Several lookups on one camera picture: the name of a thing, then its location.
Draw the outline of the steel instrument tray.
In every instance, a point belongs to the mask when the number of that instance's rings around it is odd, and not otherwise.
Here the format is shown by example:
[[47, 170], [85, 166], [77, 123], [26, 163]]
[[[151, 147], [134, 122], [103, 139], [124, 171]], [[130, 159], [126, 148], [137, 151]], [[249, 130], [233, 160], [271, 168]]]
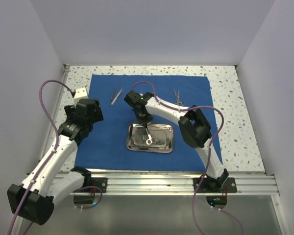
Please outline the steel instrument tray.
[[170, 153], [174, 149], [174, 131], [168, 124], [150, 123], [147, 126], [151, 136], [152, 144], [147, 145], [147, 134], [143, 126], [138, 123], [130, 124], [126, 146], [132, 151]]

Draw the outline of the pointed steel tweezers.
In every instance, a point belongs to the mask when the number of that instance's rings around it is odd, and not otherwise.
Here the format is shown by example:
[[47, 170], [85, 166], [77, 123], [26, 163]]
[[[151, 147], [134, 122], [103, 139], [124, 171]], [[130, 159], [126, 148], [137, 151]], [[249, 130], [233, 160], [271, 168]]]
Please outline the pointed steel tweezers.
[[111, 93], [111, 96], [110, 96], [110, 103], [111, 103], [111, 100], [116, 96], [117, 86], [118, 86], [118, 84], [116, 84], [115, 87], [112, 90], [112, 93]]

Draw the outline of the blue cloth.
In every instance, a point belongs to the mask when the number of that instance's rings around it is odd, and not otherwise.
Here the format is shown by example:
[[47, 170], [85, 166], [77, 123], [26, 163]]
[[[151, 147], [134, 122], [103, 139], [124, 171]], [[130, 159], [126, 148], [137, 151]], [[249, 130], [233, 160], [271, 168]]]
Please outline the blue cloth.
[[[115, 85], [123, 92], [113, 105], [109, 105]], [[146, 75], [93, 75], [87, 87], [89, 98], [100, 102], [103, 121], [97, 122], [89, 136], [77, 149], [75, 165], [91, 169], [151, 170], [151, 171], [203, 171], [205, 165], [195, 149], [182, 139], [178, 125], [173, 126], [174, 149], [170, 153], [131, 151], [126, 146], [128, 127], [136, 121], [131, 107], [124, 101], [130, 90], [154, 92], [161, 99], [175, 103], [173, 90], [180, 91], [186, 106], [213, 106], [210, 82], [202, 76], [146, 76]], [[216, 133], [218, 114], [203, 109], [212, 134]]]

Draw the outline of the steel surgical scissors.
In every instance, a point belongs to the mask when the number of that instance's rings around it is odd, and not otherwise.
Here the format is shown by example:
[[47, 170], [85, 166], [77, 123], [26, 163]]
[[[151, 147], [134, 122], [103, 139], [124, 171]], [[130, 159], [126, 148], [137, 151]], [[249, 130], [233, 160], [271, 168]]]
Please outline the steel surgical scissors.
[[184, 101], [181, 101], [180, 99], [180, 91], [177, 91], [176, 89], [173, 90], [174, 92], [174, 96], [175, 96], [175, 99], [176, 99], [176, 105], [178, 106], [185, 106], [185, 102]]

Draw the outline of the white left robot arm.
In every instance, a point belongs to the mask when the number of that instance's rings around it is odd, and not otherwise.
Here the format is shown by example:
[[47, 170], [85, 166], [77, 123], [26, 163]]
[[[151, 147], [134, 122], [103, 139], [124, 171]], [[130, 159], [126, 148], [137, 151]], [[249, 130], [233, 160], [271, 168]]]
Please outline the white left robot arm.
[[19, 184], [12, 184], [7, 196], [13, 214], [38, 225], [51, 217], [55, 205], [70, 193], [100, 189], [94, 186], [90, 171], [74, 167], [60, 182], [53, 183], [66, 159], [88, 137], [96, 122], [103, 120], [98, 99], [82, 98], [76, 105], [64, 108], [66, 120], [56, 138], [35, 169]]

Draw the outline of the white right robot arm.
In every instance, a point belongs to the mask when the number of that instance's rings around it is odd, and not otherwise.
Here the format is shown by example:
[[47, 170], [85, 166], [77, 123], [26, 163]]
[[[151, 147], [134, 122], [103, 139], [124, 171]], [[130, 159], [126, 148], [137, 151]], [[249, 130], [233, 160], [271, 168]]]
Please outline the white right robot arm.
[[151, 146], [152, 135], [148, 129], [154, 115], [169, 120], [179, 126], [183, 141], [198, 153], [205, 165], [202, 183], [210, 190], [220, 192], [226, 186], [229, 173], [221, 163], [213, 142], [220, 129], [211, 134], [211, 125], [201, 109], [217, 109], [211, 106], [182, 107], [162, 101], [152, 93], [139, 94], [131, 90], [124, 101], [132, 108], [138, 123], [145, 130], [143, 142]]

